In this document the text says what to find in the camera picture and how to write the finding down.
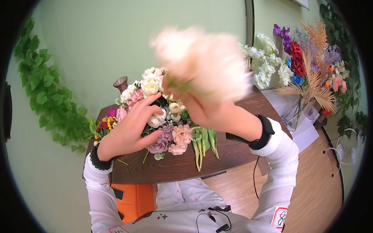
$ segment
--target white arm sleeve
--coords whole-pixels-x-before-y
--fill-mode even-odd
[[[83,174],[91,207],[93,233],[123,225],[118,214],[114,191],[108,185],[109,173],[112,170],[113,163],[109,170],[98,170],[92,165],[90,154],[87,155]]]
[[[298,168],[297,145],[282,131],[280,123],[268,118],[274,135],[267,145],[253,154],[264,156],[271,167],[268,180],[263,185],[259,196],[259,206],[252,220],[271,224],[276,206],[288,207],[295,187],[295,176]]]

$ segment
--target orange chair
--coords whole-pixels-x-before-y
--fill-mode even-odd
[[[152,184],[112,184],[112,187],[124,192],[123,200],[116,199],[118,212],[124,215],[124,223],[129,223],[148,212],[154,211]]]

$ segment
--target black wristband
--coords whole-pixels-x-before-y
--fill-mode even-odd
[[[98,144],[92,149],[90,153],[90,160],[92,162],[92,165],[98,170],[109,170],[112,165],[113,159],[110,159],[109,161],[100,161],[97,156],[97,149],[99,145],[100,144]]]
[[[245,140],[231,133],[225,133],[225,137],[232,141],[239,141],[239,142],[247,143],[249,147],[254,150],[258,150],[258,149],[265,147],[269,141],[270,136],[275,134],[275,132],[273,131],[271,122],[265,116],[263,115],[256,115],[256,116],[260,119],[262,127],[263,127],[260,139],[249,142],[248,140]]]

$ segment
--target red rose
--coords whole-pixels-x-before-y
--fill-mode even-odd
[[[109,129],[109,126],[107,126],[107,122],[101,122],[98,126]]]

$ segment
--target dark wooden tabletop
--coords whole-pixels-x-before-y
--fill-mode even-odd
[[[280,116],[257,88],[247,98],[236,104],[252,114],[261,114],[278,121],[282,129],[292,138]],[[118,108],[116,104],[103,108],[97,119],[101,120],[105,117],[110,107]],[[257,159],[257,156],[250,152],[247,144],[227,140],[223,132],[217,132],[216,138],[220,159],[216,159],[213,152],[209,150],[203,158],[200,172],[197,170],[193,145],[190,143],[188,149],[182,155],[172,155],[169,152],[165,152],[164,159],[159,161],[154,159],[154,154],[149,153],[144,164],[142,164],[142,161],[147,152],[146,149],[137,153],[124,155],[123,158],[128,163],[128,170],[131,177],[128,175],[125,164],[117,161],[121,156],[115,157],[111,175],[112,182],[120,184],[163,183],[187,180],[216,174]],[[94,141],[92,139],[89,142],[87,154],[92,150]]]

